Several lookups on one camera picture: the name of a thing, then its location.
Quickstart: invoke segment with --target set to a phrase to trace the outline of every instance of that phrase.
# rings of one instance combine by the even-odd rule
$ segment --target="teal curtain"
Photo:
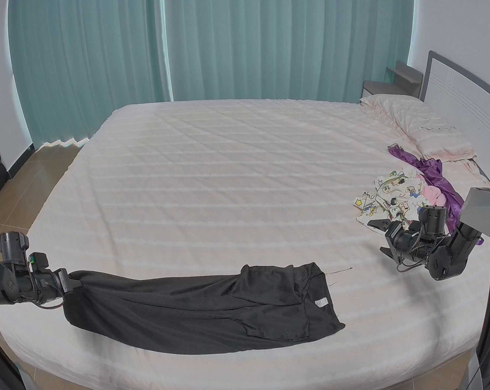
[[[358,102],[407,62],[414,0],[165,0],[175,100]]]
[[[37,148],[91,137],[127,104],[170,100],[162,0],[9,0],[10,55]]]

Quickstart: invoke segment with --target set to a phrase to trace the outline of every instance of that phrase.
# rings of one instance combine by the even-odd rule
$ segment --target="purple satin cloth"
[[[435,159],[417,159],[413,154],[404,151],[398,145],[388,146],[388,152],[396,158],[415,166],[424,174],[425,182],[428,185],[436,186],[442,191],[447,199],[445,207],[447,208],[446,224],[450,232],[452,232],[458,224],[458,217],[463,205],[462,197],[455,191],[449,181],[442,176],[442,162]]]

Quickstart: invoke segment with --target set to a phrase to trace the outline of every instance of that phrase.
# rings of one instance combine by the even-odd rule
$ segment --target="bed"
[[[23,304],[0,306],[1,333],[22,360],[97,390],[375,390],[434,367],[478,340],[490,240],[448,281],[423,268],[398,273],[379,251],[384,238],[355,220],[353,206],[375,177],[404,166],[387,152],[392,143],[420,155],[390,116],[366,103],[123,107],[55,186],[28,233],[30,252],[46,253],[53,269],[134,279],[316,262],[330,273],[346,328],[287,348],[161,354],[77,329],[61,309]],[[444,176],[463,197],[490,186],[473,160],[445,162]]]

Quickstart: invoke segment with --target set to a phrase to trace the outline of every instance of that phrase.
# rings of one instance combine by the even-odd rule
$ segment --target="headboard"
[[[431,50],[420,99],[468,137],[490,180],[490,85]]]

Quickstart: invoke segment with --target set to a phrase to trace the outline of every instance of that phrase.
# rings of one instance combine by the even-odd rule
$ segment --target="tiled floor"
[[[0,192],[0,233],[21,231],[27,233],[35,217],[50,195],[53,187],[65,173],[79,149],[69,147],[45,147],[32,155],[16,176],[7,182]],[[19,360],[1,337],[0,345],[13,360]],[[421,374],[404,383],[390,387],[392,390],[453,390],[461,378],[469,353],[464,353],[430,372]],[[26,371],[35,378],[43,390],[85,390],[85,387],[55,377],[21,361]]]

